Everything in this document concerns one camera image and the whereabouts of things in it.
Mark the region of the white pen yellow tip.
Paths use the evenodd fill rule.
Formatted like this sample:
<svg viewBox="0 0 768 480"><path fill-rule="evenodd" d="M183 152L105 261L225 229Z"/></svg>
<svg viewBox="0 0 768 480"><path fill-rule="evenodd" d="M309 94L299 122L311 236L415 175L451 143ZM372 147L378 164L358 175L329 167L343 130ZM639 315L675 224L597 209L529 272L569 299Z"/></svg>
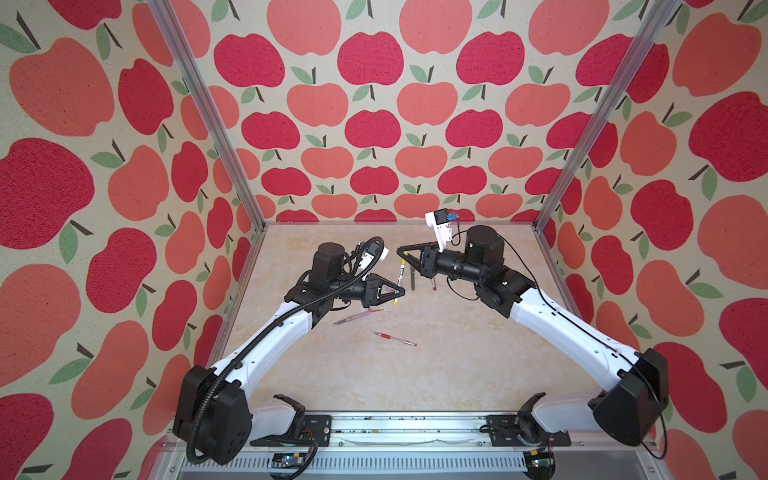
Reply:
<svg viewBox="0 0 768 480"><path fill-rule="evenodd" d="M398 278L397 278L397 287L402 287L405 267L406 267L406 261L404 259L401 259L400 269L399 269ZM399 301L398 299L394 300L393 305L395 307L398 305L398 301Z"/></svg>

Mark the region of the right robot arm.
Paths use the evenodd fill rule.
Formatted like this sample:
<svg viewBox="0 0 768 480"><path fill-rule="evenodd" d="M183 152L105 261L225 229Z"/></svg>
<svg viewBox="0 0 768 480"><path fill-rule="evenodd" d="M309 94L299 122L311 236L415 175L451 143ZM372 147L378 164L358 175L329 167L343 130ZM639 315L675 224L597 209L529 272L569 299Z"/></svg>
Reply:
<svg viewBox="0 0 768 480"><path fill-rule="evenodd" d="M666 358L621 343L557 304L531 272L506 265L509 245L493 228L473 226L461 251L433 241L401 246L397 254L423 277L471 283L484 305L541 336L596 382L596 390L583 395L532 396L518 411L525 442L536 445L561 431L602 431L623 445L642 445L669 403Z"/></svg>

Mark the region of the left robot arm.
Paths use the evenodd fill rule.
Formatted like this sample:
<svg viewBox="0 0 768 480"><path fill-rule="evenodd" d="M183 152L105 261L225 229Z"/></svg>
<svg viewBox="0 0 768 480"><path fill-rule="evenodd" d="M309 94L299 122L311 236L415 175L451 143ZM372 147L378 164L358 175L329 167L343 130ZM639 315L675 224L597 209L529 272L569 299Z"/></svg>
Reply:
<svg viewBox="0 0 768 480"><path fill-rule="evenodd" d="M334 242L317 247L312 266L285 294L275 314L243 345L210 367L194 366L182 380L173 433L186 444L193 465L225 465L246 446L260 441L307 446L317 442L305 427L305 407L276 395L251 408L249 399L275 363L307 335L336 302L363 307L383 305L404 296L403 288L373 273L385 258L382 238L374 236L352 251Z"/></svg>

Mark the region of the pink pen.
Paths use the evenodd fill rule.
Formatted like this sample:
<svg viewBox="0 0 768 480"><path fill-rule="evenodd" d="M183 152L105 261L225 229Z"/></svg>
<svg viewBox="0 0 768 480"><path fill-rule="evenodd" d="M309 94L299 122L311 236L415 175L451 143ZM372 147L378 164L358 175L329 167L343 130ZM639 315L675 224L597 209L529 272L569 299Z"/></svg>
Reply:
<svg viewBox="0 0 768 480"><path fill-rule="evenodd" d="M364 311L362 311L360 313L356 313L356 314L353 314L353 315L349 315L349 316L347 316L345 318L342 318L342 319L334 322L333 325L334 326L343 325L343 324L350 323L350 322L353 322L355 320L367 317L367 316L372 315L372 314L382 313L384 311L385 310L382 309L382 308L368 308L368 309L366 309L366 310L364 310Z"/></svg>

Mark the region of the aluminium front rail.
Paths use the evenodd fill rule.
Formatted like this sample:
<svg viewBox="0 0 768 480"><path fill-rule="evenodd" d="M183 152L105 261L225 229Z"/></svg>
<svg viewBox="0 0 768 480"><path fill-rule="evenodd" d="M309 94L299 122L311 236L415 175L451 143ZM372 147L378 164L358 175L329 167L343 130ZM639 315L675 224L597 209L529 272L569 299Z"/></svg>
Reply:
<svg viewBox="0 0 768 480"><path fill-rule="evenodd" d="M295 408L278 399L259 405L245 417L235 418L222 427L211 425L209 414L195 438L194 455L202 463L214 461L225 465L236 456L261 448L285 449L304 447L252 447L250 442L271 435L285 434L294 420L303 415L331 415L332 430L328 447L317 450L373 450L373 451L459 451L459 450L512 450L532 452L536 456L552 455L556 450L567 448L592 448L627 450L629 447L615 441L602 431L568 431L572 445L569 447L494 447L487 434L479 427L489 415L520 414L502 412L395 412L395 411L313 411Z"/></svg>

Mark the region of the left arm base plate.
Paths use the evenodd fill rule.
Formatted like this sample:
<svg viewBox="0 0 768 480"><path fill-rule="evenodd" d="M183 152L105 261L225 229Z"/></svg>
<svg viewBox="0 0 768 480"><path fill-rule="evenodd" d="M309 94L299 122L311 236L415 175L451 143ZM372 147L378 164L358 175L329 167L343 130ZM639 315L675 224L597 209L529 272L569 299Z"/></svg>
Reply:
<svg viewBox="0 0 768 480"><path fill-rule="evenodd" d="M304 447L314 441L319 447L328 447L332 430L331 415L303 415L294 420L288 431L282 435L271 435L252 440L252 447Z"/></svg>

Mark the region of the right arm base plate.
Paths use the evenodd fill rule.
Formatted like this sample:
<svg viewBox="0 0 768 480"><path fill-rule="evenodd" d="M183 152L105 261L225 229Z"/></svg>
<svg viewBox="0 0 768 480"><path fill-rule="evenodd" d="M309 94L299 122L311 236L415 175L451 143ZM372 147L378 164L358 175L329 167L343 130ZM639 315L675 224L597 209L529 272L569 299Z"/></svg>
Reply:
<svg viewBox="0 0 768 480"><path fill-rule="evenodd" d="M529 414L489 415L478 429L494 447L569 447L567 432L545 432Z"/></svg>

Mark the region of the left aluminium corner post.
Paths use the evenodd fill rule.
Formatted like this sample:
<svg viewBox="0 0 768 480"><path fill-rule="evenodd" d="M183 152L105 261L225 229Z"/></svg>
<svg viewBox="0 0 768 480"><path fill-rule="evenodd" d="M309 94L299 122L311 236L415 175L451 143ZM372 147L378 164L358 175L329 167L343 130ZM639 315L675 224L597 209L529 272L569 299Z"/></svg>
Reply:
<svg viewBox="0 0 768 480"><path fill-rule="evenodd" d="M234 190L244 205L256 232L264 234L267 227L266 221L250 188L249 180L236 148L229 138L216 102L200 73L196 58L174 11L172 2L149 1L148 4L159 31L181 72L182 79L195 102L211 142L222 159Z"/></svg>

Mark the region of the aluminium corner post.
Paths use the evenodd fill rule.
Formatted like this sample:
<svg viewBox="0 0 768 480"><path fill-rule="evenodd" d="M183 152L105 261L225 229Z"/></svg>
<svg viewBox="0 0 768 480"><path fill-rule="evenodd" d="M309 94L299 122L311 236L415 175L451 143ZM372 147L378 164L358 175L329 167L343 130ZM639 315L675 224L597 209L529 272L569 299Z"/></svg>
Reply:
<svg viewBox="0 0 768 480"><path fill-rule="evenodd" d="M667 26L667 23L675 15L681 1L663 0L655 1L643 18L636 36L632 39L626 54L617 71L606 87L605 93L597 102L597 108L592 113L576 147L568 154L561 174L546 197L536 220L533 223L533 232L542 234L549 220L552 218L562 197L574 179L577 170L587 158L592 147L602 133L612 112L624 100L629 97L627 90L631 81L636 77L642 63L651 51L659 34Z"/></svg>
<svg viewBox="0 0 768 480"><path fill-rule="evenodd" d="M200 73L196 58L174 11L172 2L149 1L148 4L159 31L181 72L182 79L195 102L211 142L222 159L234 190L244 205L256 232L264 234L267 227L266 221L250 188L249 180L236 148L229 138L216 102Z"/></svg>

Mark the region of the right aluminium corner post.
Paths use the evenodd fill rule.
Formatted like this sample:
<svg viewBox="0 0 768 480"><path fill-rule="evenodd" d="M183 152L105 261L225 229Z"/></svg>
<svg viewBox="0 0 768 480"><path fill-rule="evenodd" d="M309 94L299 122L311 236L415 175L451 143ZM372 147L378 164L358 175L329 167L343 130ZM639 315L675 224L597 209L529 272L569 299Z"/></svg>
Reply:
<svg viewBox="0 0 768 480"><path fill-rule="evenodd" d="M597 108L592 113L576 147L568 154L561 174L546 197L536 220L533 223L533 232L542 234L549 220L552 218L562 197L574 179L577 170L587 158L592 147L602 133L612 112L624 100L629 97L627 90L631 81L636 77L642 63L651 51L659 34L667 26L667 23L675 15L681 1L663 0L655 1L643 18L636 36L632 39L626 54L617 71L606 87L605 93L597 102Z"/></svg>

